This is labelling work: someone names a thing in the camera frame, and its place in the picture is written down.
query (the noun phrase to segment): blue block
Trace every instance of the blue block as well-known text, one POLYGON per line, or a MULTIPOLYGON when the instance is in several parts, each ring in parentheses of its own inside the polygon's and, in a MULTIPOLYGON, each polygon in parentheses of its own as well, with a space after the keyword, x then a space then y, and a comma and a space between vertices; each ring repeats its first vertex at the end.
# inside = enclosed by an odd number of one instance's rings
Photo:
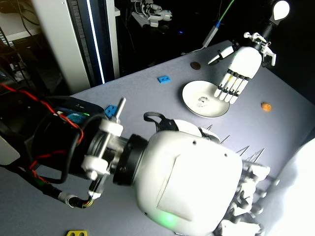
POLYGON ((109 105, 106 109, 105 109, 105 115, 110 119, 116 112, 117 110, 117 106, 115 105, 109 105))
POLYGON ((170 81, 171 81, 171 78, 169 78, 167 75, 164 75, 164 76, 158 77, 158 81, 159 81, 161 84, 165 84, 165 83, 170 82, 170 81))

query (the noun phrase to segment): yellow plastic piece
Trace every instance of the yellow plastic piece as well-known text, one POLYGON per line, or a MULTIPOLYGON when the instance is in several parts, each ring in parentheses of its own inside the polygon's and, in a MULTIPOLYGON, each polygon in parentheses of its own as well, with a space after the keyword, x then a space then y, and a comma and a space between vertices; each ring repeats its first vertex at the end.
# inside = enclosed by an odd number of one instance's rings
POLYGON ((82 236, 81 233, 83 234, 83 236, 88 236, 88 232, 86 232, 85 230, 70 230, 66 236, 82 236))

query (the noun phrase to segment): orange object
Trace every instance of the orange object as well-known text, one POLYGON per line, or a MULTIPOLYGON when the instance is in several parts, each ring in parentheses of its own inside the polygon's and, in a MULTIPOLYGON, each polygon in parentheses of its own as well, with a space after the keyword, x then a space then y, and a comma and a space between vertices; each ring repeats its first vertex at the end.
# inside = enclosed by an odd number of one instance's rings
POLYGON ((272 110, 272 106, 268 102, 263 102, 261 104, 261 108, 266 112, 270 112, 272 110))

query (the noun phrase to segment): white light strip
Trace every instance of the white light strip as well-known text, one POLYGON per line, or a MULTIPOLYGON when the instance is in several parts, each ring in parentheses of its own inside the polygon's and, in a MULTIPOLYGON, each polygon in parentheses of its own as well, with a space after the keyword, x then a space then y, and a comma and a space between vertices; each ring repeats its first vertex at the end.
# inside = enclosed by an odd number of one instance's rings
POLYGON ((93 21, 93 15, 92 15, 92 10, 91 10, 90 0, 87 0, 87 4, 88 4, 88 11, 89 11, 89 18, 90 18, 90 22, 91 22, 93 40, 94 40, 94 45, 95 45, 95 49, 96 49, 96 56, 97 56, 99 70, 100 70, 100 76, 102 77, 102 82, 104 84, 105 80, 104 80, 104 75, 103 75, 102 63, 100 62, 100 57, 99 57, 99 52, 98 52, 98 45, 97 45, 97 39, 96 39, 96 34, 95 34, 94 21, 93 21))

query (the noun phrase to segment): green cable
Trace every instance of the green cable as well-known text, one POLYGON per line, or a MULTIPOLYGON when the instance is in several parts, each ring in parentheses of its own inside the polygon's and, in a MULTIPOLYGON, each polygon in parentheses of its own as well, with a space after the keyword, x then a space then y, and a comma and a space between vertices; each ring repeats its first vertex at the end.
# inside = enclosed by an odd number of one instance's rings
POLYGON ((232 3, 234 2, 234 0, 232 0, 229 4, 229 6, 226 8, 225 12, 223 13, 223 15, 220 17, 219 21, 221 21, 223 19, 223 17, 225 16, 225 14, 227 13, 227 11, 229 10, 229 8, 231 7, 232 3))

